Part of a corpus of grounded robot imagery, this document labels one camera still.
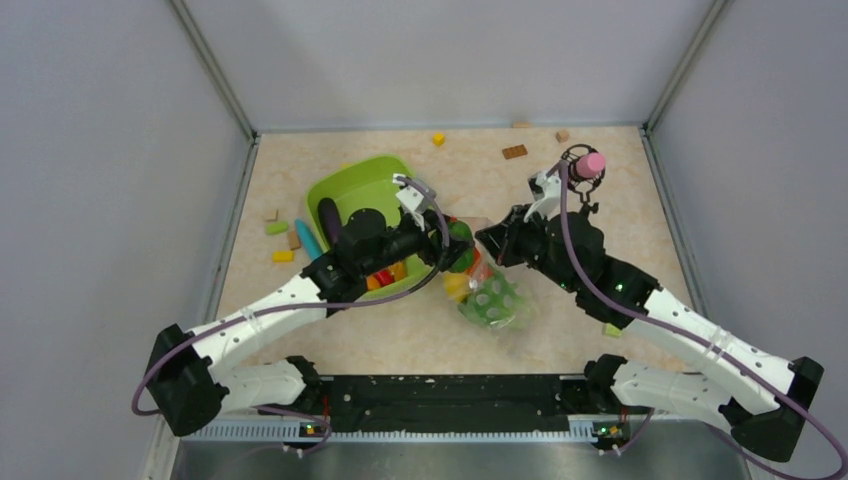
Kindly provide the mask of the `clear zip top bag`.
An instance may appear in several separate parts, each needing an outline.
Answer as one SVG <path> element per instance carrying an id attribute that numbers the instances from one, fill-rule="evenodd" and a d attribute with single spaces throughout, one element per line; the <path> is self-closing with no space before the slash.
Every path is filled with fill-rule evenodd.
<path id="1" fill-rule="evenodd" d="M 491 330 L 526 326 L 536 310 L 525 288 L 485 252 L 474 238 L 476 227 L 489 227 L 485 218 L 451 218 L 453 235 L 471 241 L 473 247 L 442 274 L 442 287 L 459 313 L 470 323 Z"/>

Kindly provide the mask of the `green toy lettuce leaf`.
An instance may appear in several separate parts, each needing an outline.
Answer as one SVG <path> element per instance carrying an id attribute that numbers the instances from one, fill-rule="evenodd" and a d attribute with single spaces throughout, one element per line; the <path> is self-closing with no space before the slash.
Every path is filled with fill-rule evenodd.
<path id="1" fill-rule="evenodd" d="M 470 280 L 470 285 L 470 295 L 458 303 L 458 311 L 474 325 L 489 329 L 518 328 L 535 316 L 529 297 L 501 271 L 494 271 L 483 283 Z"/>

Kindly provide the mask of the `yellow toy lemon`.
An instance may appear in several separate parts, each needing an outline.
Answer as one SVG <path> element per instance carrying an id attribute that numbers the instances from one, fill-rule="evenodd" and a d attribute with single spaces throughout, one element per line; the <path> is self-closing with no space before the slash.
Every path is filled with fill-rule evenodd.
<path id="1" fill-rule="evenodd" d="M 444 273 L 442 286 L 446 296 L 457 303 L 464 302 L 471 292 L 470 277 L 465 273 Z"/>

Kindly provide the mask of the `orange toy carrot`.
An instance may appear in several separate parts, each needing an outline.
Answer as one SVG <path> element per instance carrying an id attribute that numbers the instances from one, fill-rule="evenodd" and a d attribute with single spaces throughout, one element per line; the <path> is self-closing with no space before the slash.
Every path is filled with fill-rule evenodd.
<path id="1" fill-rule="evenodd" d="M 474 248 L 472 265 L 465 270 L 465 274 L 477 283 L 483 283 L 493 276 L 494 270 L 484 258 L 478 248 Z"/>

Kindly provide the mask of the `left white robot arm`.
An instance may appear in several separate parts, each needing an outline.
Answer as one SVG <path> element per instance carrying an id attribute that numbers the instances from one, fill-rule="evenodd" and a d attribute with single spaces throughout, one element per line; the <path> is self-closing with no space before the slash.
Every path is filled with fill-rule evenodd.
<path id="1" fill-rule="evenodd" d="M 367 306 L 367 278 L 410 256 L 434 273 L 448 270 L 469 242 L 452 234 L 449 216 L 434 210 L 405 213 L 387 225 L 374 209 L 361 209 L 341 227 L 336 242 L 271 294 L 214 323 L 188 331 L 173 324 L 154 341 L 140 387 L 147 390 L 172 434 L 193 434 L 228 410 L 287 404 L 308 413 L 320 386 L 290 361 L 244 368 L 267 343 L 311 323 Z"/>

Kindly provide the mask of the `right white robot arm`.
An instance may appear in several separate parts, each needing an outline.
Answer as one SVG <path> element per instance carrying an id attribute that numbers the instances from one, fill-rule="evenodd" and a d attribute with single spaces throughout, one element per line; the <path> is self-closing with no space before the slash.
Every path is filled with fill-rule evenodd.
<path id="1" fill-rule="evenodd" d="M 525 265 L 574 294 L 588 316 L 640 335 L 677 356 L 691 373 L 657 370 L 604 354 L 584 368 L 586 397 L 600 412 L 666 410 L 700 420 L 750 452 L 791 459 L 806 423 L 786 405 L 809 408 L 824 369 L 809 357 L 773 356 L 708 321 L 653 276 L 612 257 L 586 212 L 545 219 L 516 205 L 474 235 L 497 265 Z"/>

